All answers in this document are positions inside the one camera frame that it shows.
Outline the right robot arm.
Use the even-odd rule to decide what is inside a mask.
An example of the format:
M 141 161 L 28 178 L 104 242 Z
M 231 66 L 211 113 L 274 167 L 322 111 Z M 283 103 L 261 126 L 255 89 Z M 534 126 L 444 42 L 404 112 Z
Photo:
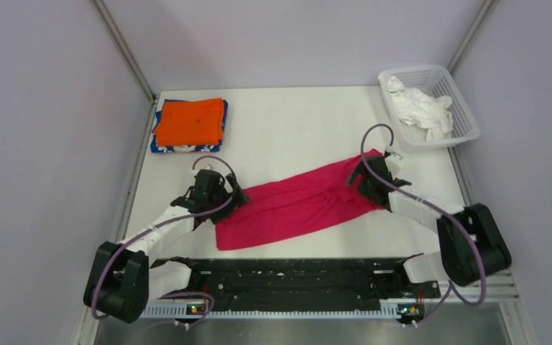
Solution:
M 411 296 L 422 282 L 434 280 L 467 286 L 482 275 L 511 266 L 510 251 L 486 205 L 444 203 L 421 193 L 411 182 L 395 178 L 391 172 L 394 166 L 393 154 L 368 157 L 359 162 L 346 183 L 376 206 L 437 234 L 437 252 L 414 254 L 397 264 L 392 285 L 398 294 Z

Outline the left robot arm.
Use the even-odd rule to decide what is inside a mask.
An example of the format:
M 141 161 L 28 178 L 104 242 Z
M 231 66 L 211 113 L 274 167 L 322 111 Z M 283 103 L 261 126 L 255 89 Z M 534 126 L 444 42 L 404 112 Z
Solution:
M 194 184 L 138 234 L 117 243 L 105 241 L 96 251 L 83 303 L 96 319 L 136 321 L 148 302 L 169 293 L 193 297 L 201 277 L 188 259 L 161 255 L 202 223 L 217 224 L 249 202 L 234 171 L 227 175 L 200 169 Z

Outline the pink t-shirt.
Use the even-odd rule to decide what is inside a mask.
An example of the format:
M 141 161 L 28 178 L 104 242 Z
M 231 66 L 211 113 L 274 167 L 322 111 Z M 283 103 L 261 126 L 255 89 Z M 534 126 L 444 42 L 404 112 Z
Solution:
M 354 220 L 379 206 L 347 185 L 360 156 L 245 189 L 250 201 L 216 225 L 220 251 L 292 239 Z

